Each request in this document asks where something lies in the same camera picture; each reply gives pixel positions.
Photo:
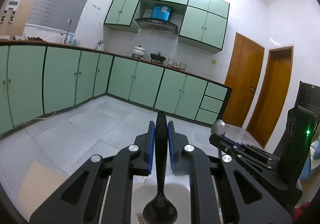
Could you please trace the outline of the silver metal spoon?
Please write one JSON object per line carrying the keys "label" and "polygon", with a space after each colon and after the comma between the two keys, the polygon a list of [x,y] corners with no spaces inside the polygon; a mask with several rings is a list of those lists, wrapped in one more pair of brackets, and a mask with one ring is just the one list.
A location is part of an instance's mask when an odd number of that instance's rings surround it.
{"label": "silver metal spoon", "polygon": [[217,119],[211,126],[211,134],[216,134],[220,137],[224,137],[226,134],[226,124],[223,120]]}

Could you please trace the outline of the black plastic spoon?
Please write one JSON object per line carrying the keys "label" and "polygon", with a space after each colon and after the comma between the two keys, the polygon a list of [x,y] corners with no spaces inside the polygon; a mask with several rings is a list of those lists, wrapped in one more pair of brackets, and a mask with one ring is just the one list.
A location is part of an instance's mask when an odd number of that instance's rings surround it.
{"label": "black plastic spoon", "polygon": [[146,223],[175,223],[177,209],[164,193],[165,173],[168,150],[168,126],[164,111],[157,114],[155,127],[155,159],[157,194],[144,207],[143,217]]}

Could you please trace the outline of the green lower kitchen cabinets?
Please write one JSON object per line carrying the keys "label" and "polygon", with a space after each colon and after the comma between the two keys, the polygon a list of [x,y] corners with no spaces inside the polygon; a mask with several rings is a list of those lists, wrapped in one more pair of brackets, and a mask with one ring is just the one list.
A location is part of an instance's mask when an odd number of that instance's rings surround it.
{"label": "green lower kitchen cabinets", "polygon": [[218,82],[135,58],[1,40],[1,133],[101,95],[211,125],[222,118],[231,92]]}

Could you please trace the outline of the green kitchen cabinets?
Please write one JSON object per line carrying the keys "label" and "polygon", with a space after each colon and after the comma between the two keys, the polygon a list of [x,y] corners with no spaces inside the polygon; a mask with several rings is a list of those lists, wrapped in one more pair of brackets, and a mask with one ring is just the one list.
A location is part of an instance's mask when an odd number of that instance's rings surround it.
{"label": "green kitchen cabinets", "polygon": [[104,24],[137,33],[142,28],[135,19],[150,17],[155,5],[172,7],[170,21],[178,26],[179,42],[214,54],[222,51],[230,9],[224,0],[112,0]]}
{"label": "green kitchen cabinets", "polygon": [[218,82],[135,58],[1,40],[1,133],[101,95],[211,125],[222,118],[231,92]]}

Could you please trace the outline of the green upper kitchen cabinets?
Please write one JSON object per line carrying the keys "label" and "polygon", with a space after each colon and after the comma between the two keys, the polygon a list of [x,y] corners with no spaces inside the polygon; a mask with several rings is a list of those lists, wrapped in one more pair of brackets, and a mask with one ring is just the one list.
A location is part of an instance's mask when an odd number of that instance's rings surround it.
{"label": "green upper kitchen cabinets", "polygon": [[150,17],[155,5],[172,7],[170,21],[178,26],[179,42],[214,54],[222,51],[230,9],[224,0],[112,0],[104,24],[137,33],[142,28],[135,19]]}

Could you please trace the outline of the chrome kitchen faucet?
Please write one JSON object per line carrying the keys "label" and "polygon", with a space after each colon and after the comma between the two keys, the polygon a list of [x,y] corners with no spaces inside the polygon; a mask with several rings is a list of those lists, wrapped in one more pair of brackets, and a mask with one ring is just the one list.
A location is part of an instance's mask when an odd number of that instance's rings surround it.
{"label": "chrome kitchen faucet", "polygon": [[70,32],[70,29],[71,29],[71,25],[72,25],[72,19],[69,18],[67,20],[67,29],[63,29],[61,31],[61,36],[65,36],[64,40],[63,40],[63,44],[67,44],[67,41],[68,41],[68,35],[69,35],[69,32]]}

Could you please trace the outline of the black equipment stand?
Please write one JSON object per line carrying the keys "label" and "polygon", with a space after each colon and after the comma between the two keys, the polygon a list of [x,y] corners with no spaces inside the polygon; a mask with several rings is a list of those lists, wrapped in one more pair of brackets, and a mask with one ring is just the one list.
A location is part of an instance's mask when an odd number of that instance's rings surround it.
{"label": "black equipment stand", "polygon": [[319,123],[319,87],[299,83],[295,105],[287,112],[285,131],[274,155],[279,157],[277,173],[287,185],[295,185],[303,171]]}

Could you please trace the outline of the brown wooden door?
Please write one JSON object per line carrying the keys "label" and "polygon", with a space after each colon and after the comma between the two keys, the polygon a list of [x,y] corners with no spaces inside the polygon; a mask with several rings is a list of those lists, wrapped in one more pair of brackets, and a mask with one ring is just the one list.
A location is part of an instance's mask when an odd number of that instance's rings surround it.
{"label": "brown wooden door", "polygon": [[265,49],[237,33],[225,85],[232,92],[222,119],[225,123],[241,127],[260,78]]}
{"label": "brown wooden door", "polygon": [[265,147],[278,122],[289,89],[293,46],[269,50],[265,76],[247,132]]}

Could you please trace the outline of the black wok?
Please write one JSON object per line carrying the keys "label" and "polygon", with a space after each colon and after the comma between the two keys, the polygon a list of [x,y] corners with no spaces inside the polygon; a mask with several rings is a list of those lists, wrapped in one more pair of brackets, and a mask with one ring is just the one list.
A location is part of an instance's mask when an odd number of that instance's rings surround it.
{"label": "black wok", "polygon": [[163,64],[163,62],[166,60],[166,57],[161,55],[161,52],[157,53],[151,53],[150,58],[152,62]]}

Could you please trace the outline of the white ceramic pot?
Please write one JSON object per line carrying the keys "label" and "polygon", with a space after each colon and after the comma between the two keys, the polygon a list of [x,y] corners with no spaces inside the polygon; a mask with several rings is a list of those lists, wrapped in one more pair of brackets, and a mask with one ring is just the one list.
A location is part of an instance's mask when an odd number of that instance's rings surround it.
{"label": "white ceramic pot", "polygon": [[144,58],[144,54],[145,54],[145,50],[144,50],[144,48],[142,48],[141,45],[135,46],[133,48],[133,52],[132,52],[132,57],[133,58],[143,59]]}

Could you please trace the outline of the black range hood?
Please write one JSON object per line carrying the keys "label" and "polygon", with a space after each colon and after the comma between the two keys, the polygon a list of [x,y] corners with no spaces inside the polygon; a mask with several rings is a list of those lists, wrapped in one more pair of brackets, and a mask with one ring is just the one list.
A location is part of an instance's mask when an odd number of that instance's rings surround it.
{"label": "black range hood", "polygon": [[172,7],[166,5],[155,5],[150,17],[138,18],[135,21],[142,29],[161,30],[176,35],[178,26],[170,21]]}

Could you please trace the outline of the white wall heater controller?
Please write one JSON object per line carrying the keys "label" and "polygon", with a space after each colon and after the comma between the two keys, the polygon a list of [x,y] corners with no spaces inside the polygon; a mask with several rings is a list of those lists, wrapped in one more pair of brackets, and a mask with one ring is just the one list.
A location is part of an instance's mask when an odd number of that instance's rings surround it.
{"label": "white wall heater controller", "polygon": [[1,16],[1,23],[4,23],[6,18],[9,18],[9,23],[13,23],[15,15],[20,4],[20,0],[9,0],[6,7],[4,8]]}

